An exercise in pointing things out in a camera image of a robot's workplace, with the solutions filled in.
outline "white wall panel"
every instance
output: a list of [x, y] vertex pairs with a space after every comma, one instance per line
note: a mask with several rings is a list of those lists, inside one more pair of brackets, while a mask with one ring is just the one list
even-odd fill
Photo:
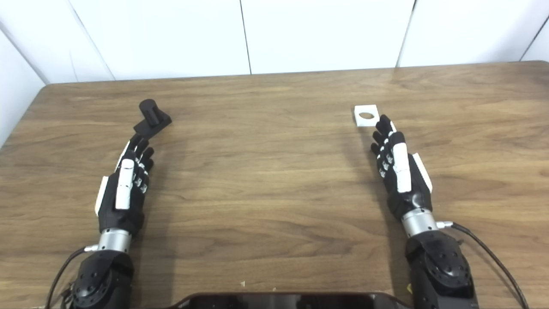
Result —
[[394, 67], [413, 0], [242, 0], [251, 71]]
[[549, 23], [541, 29], [536, 39], [522, 58], [522, 61], [544, 60], [549, 61]]
[[42, 87], [42, 80], [0, 31], [0, 147]]
[[547, 0], [417, 0], [401, 67], [519, 61]]
[[71, 0], [116, 79], [250, 74], [238, 0]]
[[0, 0], [0, 24], [47, 82], [113, 79], [68, 0]]

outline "silver cylindrical wrist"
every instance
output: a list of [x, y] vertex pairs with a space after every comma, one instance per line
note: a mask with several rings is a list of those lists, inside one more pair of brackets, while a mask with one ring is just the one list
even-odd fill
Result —
[[416, 208], [402, 216], [402, 224], [408, 237], [431, 231], [438, 230], [435, 219], [431, 211], [425, 208]]
[[130, 250], [131, 241], [132, 236], [126, 230], [106, 229], [101, 232], [98, 250], [114, 250], [127, 253]]

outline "wood grain surface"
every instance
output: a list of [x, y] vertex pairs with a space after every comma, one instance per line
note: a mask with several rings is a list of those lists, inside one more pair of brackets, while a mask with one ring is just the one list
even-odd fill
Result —
[[[173, 124], [151, 140], [136, 307], [275, 288], [410, 303], [406, 236], [358, 104], [377, 104], [420, 153], [435, 219], [477, 233], [531, 307], [549, 307], [549, 65], [523, 62], [49, 85], [0, 150], [0, 308], [43, 305], [69, 253], [98, 241], [101, 176], [145, 98]], [[451, 234], [480, 306], [517, 308], [489, 257]]]

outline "black peg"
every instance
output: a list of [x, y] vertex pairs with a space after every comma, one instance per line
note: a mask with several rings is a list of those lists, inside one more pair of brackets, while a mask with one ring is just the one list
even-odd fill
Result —
[[158, 105], [156, 105], [156, 102], [154, 102], [153, 99], [146, 99], [145, 101], [141, 102], [139, 104], [139, 109], [141, 110], [141, 113], [143, 113], [143, 116], [145, 117], [145, 120], [149, 124], [149, 126], [156, 126], [160, 123], [160, 119], [158, 117], [160, 116]]
[[139, 104], [139, 109], [145, 117], [145, 120], [133, 127], [135, 132], [145, 139], [149, 139], [162, 131], [171, 123], [171, 118], [158, 108], [153, 99], [146, 99]]

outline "cable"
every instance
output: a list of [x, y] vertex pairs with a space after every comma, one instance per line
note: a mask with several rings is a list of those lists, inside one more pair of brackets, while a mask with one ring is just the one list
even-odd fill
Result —
[[86, 252], [86, 247], [82, 247], [78, 250], [76, 250], [75, 252], [71, 253], [71, 255], [67, 258], [67, 260], [65, 261], [65, 263], [63, 263], [63, 265], [61, 266], [61, 268], [59, 269], [59, 272], [57, 273], [57, 275], [55, 276], [55, 279], [53, 279], [53, 282], [52, 282], [52, 286], [49, 288], [49, 292], [48, 292], [48, 297], [46, 299], [46, 305], [44, 306], [44, 309], [50, 309], [51, 308], [51, 303], [52, 303], [52, 297], [53, 297], [53, 291], [55, 290], [55, 286], [57, 285], [57, 282], [59, 281], [59, 278], [61, 278], [61, 275], [63, 274], [63, 272], [65, 271], [65, 268], [67, 268], [67, 266], [69, 265], [69, 263], [77, 256], [79, 256], [80, 254]]
[[526, 297], [524, 297], [524, 294], [522, 293], [522, 290], [518, 286], [517, 281], [513, 278], [513, 276], [509, 272], [509, 270], [507, 270], [507, 268], [503, 265], [503, 263], [500, 261], [500, 259], [497, 258], [497, 256], [492, 252], [492, 250], [490, 250], [490, 248], [488, 248], [488, 246], [486, 246], [486, 244], [483, 243], [482, 240], [480, 240], [478, 237], [476, 237], [475, 234], [473, 234], [473, 232], [471, 232], [468, 228], [466, 228], [462, 225], [459, 225], [455, 222], [453, 222], [453, 224], [450, 227], [469, 235], [469, 237], [471, 237], [474, 241], [476, 241], [482, 247], [482, 249], [484, 249], [488, 253], [488, 255], [490, 255], [490, 257], [492, 259], [494, 259], [494, 262], [496, 262], [496, 264], [505, 273], [507, 278], [509, 278], [509, 281], [511, 281], [511, 284], [513, 285], [515, 291], [517, 292], [518, 298], [520, 299], [520, 304], [522, 305], [522, 308], [523, 309], [529, 309], [530, 307], [528, 306], [528, 303], [526, 302]]

